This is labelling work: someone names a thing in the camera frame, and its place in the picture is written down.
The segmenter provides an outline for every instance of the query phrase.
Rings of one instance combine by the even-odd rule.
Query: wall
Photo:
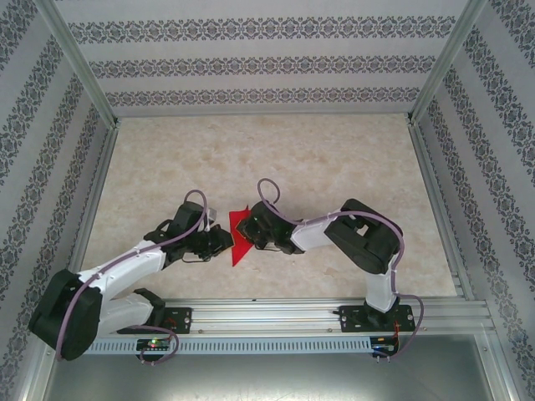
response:
[[[59,11],[119,116],[410,111],[466,0],[91,0]]]
[[[107,129],[29,0],[0,1],[0,400],[27,361],[28,319],[69,265]]]
[[[491,0],[420,130],[477,296],[535,398],[535,2]]]

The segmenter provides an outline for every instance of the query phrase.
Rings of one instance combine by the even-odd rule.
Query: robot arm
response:
[[[381,216],[355,199],[347,200],[339,211],[361,211]],[[391,286],[391,267],[400,250],[400,242],[388,226],[377,220],[361,216],[334,216],[297,226],[276,216],[263,202],[258,202],[237,230],[258,249],[264,249],[272,242],[287,254],[336,245],[364,271],[368,306],[387,313],[396,303],[397,296]]]
[[[199,231],[162,248],[139,253],[139,250],[175,238],[192,228],[201,218],[202,209],[196,203],[185,201],[173,220],[164,221],[123,255],[78,274],[67,270],[56,273],[30,318],[30,331],[55,349],[67,307],[74,294],[95,274],[99,274],[99,278],[89,284],[74,306],[62,345],[63,358],[79,357],[95,338],[121,328],[134,325],[161,327],[166,304],[154,293],[139,289],[127,297],[114,298],[142,277],[180,260],[187,252],[208,261],[233,245],[230,233],[212,224],[216,213],[210,210]],[[132,252],[137,255],[99,273],[104,266]]]

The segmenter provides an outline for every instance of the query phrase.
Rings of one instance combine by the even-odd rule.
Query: mounting plate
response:
[[[189,334],[191,327],[191,312],[190,307],[166,307],[164,310],[163,328],[168,328],[175,334]],[[140,330],[132,328],[123,328],[117,332],[118,334],[161,334],[161,332],[151,330]]]
[[[415,317],[409,305],[396,301],[387,313],[381,313],[368,305],[344,305],[334,312],[339,315],[342,332],[414,332]]]

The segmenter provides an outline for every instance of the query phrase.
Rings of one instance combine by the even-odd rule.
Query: enclosure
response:
[[[533,7],[3,0],[0,399],[535,398]],[[228,230],[263,177],[292,218],[356,198],[399,224],[398,288],[425,305],[402,299],[423,313],[402,357],[341,330],[366,288],[331,246],[138,281],[192,310],[161,366],[143,335],[57,363],[28,330],[56,272],[128,251],[193,188]]]

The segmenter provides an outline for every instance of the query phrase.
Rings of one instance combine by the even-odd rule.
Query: floor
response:
[[[84,269],[128,251],[193,188],[228,230],[228,212],[258,202],[265,176],[281,188],[279,210],[295,219],[351,197],[388,216],[405,233],[398,290],[456,295],[401,114],[123,119]],[[295,256],[251,249],[235,267],[227,250],[208,263],[174,263],[137,287],[163,298],[365,295],[363,272],[334,246]]]

